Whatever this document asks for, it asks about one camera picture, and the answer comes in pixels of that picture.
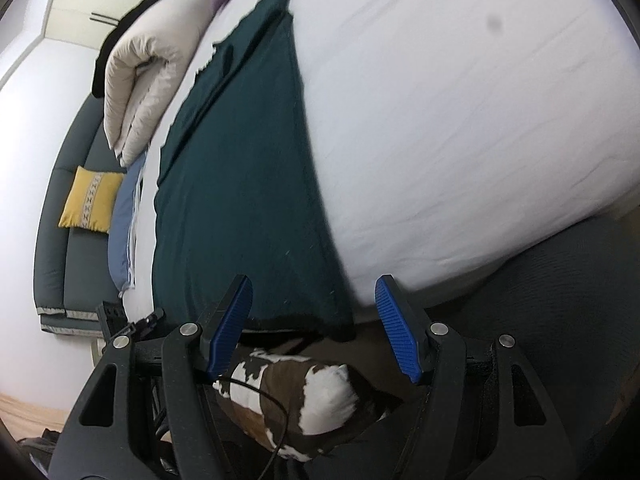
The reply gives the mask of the rolled beige duvet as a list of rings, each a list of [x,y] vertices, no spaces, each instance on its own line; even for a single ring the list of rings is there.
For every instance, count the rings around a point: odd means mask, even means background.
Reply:
[[[213,19],[213,0],[160,0],[106,59],[103,127],[120,166],[145,150]]]

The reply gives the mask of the dark green sweater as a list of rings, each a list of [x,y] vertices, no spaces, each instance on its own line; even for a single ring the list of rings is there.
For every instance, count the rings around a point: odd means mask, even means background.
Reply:
[[[152,293],[195,320],[237,275],[251,330],[352,324],[312,162],[290,0],[260,0],[216,45],[160,151]]]

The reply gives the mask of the blue pillow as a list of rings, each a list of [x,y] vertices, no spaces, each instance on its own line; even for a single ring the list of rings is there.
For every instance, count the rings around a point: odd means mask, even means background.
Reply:
[[[115,288],[122,296],[134,286],[134,222],[140,203],[146,153],[129,166],[116,194],[107,241],[107,267]]]

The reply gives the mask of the yellow cushion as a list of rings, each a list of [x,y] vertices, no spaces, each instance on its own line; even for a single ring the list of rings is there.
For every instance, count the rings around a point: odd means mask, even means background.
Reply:
[[[58,227],[110,232],[116,196],[124,177],[121,172],[91,171],[78,166]]]

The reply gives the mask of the brown white cowhide cushion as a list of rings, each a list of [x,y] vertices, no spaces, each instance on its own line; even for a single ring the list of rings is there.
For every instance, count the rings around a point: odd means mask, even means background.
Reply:
[[[213,382],[236,426],[283,458],[309,462],[360,436],[392,400],[349,364],[254,350]]]

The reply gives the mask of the dark grey headboard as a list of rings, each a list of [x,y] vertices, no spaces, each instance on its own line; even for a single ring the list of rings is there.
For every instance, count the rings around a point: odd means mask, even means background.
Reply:
[[[103,101],[88,96],[66,133],[44,196],[32,293],[40,328],[100,338],[98,310],[120,304],[107,263],[113,206],[126,169],[104,132]]]

